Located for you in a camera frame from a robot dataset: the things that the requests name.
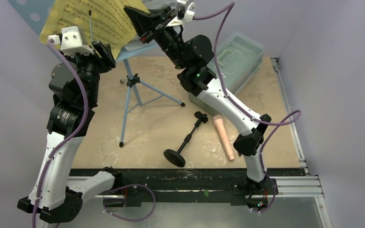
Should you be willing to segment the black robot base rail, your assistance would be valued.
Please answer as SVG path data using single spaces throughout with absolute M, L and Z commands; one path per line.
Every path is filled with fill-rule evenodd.
M 143 202 L 229 203 L 232 206 L 266 205 L 265 191 L 250 190 L 245 168 L 227 169 L 118 169 L 116 187 L 99 196 L 125 197 L 127 207 Z

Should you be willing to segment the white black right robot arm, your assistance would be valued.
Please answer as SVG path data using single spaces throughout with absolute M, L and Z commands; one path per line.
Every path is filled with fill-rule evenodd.
M 271 117 L 260 115 L 231 94 L 216 73 L 207 64 L 214 58 L 212 44 L 205 35 L 187 41 L 176 32 L 170 22 L 177 17 L 170 7 L 151 9 L 148 12 L 126 6 L 129 17 L 142 43 L 154 40 L 173 62 L 184 90 L 199 98 L 224 115 L 238 130 L 233 146 L 243 155 L 247 167 L 248 188 L 260 193 L 266 188 L 265 171 L 260 159 L 260 146 Z

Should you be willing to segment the aluminium frame rail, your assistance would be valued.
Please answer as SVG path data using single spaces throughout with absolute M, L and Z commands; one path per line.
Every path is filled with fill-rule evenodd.
M 324 194 L 319 177 L 310 176 L 309 174 L 307 162 L 294 124 L 290 126 L 290 131 L 296 148 L 300 168 L 305 173 L 303 176 L 276 178 L 279 195 L 282 197 L 322 198 Z

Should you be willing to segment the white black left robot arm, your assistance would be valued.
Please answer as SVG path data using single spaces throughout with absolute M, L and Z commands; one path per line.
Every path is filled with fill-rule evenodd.
M 96 175 L 68 185 L 74 157 L 97 106 L 100 74 L 115 68 L 110 45 L 94 41 L 93 52 L 67 57 L 52 70 L 49 88 L 53 108 L 47 124 L 47 145 L 38 179 L 32 192 L 18 201 L 18 209 L 32 215 L 34 228 L 56 228 L 72 221 L 83 204 L 108 191 L 118 194 L 123 187 L 121 172 L 102 168 Z

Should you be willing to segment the yellow sheet music page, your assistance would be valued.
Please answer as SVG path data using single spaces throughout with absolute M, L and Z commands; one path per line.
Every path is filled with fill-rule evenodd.
M 49 35 L 59 34 L 65 27 L 79 26 L 88 44 L 91 44 L 92 31 L 93 40 L 110 44 L 116 58 L 121 49 L 136 37 L 131 20 L 124 11 L 125 6 L 149 12 L 140 0 L 56 0 L 39 39 L 47 44 Z

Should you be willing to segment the black microphone desk stand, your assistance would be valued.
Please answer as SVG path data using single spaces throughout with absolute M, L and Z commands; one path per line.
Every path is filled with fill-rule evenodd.
M 178 148 L 178 150 L 172 150 L 172 149 L 166 149 L 163 152 L 164 157 L 166 158 L 167 161 L 169 161 L 171 164 L 177 166 L 177 167 L 184 167 L 186 164 L 185 159 L 183 158 L 183 156 L 181 155 L 182 150 L 185 148 L 185 146 L 190 142 L 193 133 L 195 132 L 195 130 L 201 125 L 201 123 L 207 123 L 208 122 L 208 115 L 205 113 L 202 113 L 200 111 L 197 111 L 194 113 L 194 116 L 197 118 L 197 121 L 194 124 L 193 129 L 191 130 L 191 132 L 189 134 L 186 135 L 186 137 L 184 138 L 181 146 Z

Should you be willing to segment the white sheet music page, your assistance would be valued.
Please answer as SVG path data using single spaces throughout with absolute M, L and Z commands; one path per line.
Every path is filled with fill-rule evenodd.
M 124 7 L 124 10 L 132 22 L 137 32 L 133 44 L 140 43 L 139 48 L 144 48 L 160 41 L 162 44 L 171 41 L 171 46 L 178 45 L 182 41 L 183 26 L 178 19 L 176 0 L 144 0 L 147 3 L 158 3 L 158 6 L 152 8 L 147 6 L 148 13 L 134 7 Z

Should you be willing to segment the light blue music stand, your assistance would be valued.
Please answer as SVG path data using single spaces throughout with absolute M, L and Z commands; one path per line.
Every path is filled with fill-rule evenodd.
M 43 29 L 43 25 L 48 17 L 48 14 L 50 13 L 51 7 L 54 4 L 54 1 L 52 0 L 10 0 L 9 4 L 16 10 L 16 12 L 27 22 L 27 24 L 32 28 L 32 30 L 39 34 L 41 30 Z M 121 131 L 121 137 L 120 137 L 120 143 L 119 146 L 124 146 L 124 137 L 125 137 L 125 127 L 126 127 L 126 119 L 127 115 L 130 111 L 132 111 L 137 106 L 144 106 L 150 102 L 153 102 L 159 98 L 166 97 L 180 106 L 184 107 L 185 103 L 166 94 L 165 92 L 153 87 L 152 85 L 144 82 L 143 80 L 140 80 L 139 84 L 146 86 L 147 88 L 159 93 L 160 95 L 148 102 L 143 103 L 141 100 L 141 97 L 139 95 L 137 86 L 129 85 L 129 80 L 133 79 L 133 72 L 130 68 L 128 59 L 136 56 L 138 54 L 144 53 L 148 50 L 151 50 L 153 48 L 157 47 L 155 43 L 152 43 L 150 45 L 146 45 L 145 47 L 142 47 L 140 49 L 136 49 L 133 51 L 128 51 L 125 48 L 121 49 L 119 56 L 117 57 L 117 61 L 123 61 L 123 64 L 125 66 L 127 76 L 126 78 L 123 78 L 120 80 L 121 83 L 126 82 L 127 86 L 127 93 L 126 93 L 126 101 L 125 101 L 125 109 L 123 114 L 123 125 L 122 125 L 122 131 Z

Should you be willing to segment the clear plastic storage box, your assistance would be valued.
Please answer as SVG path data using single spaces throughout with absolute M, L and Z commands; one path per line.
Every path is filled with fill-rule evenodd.
M 217 45 L 218 66 L 226 88 L 237 95 L 262 63 L 265 46 L 239 32 Z

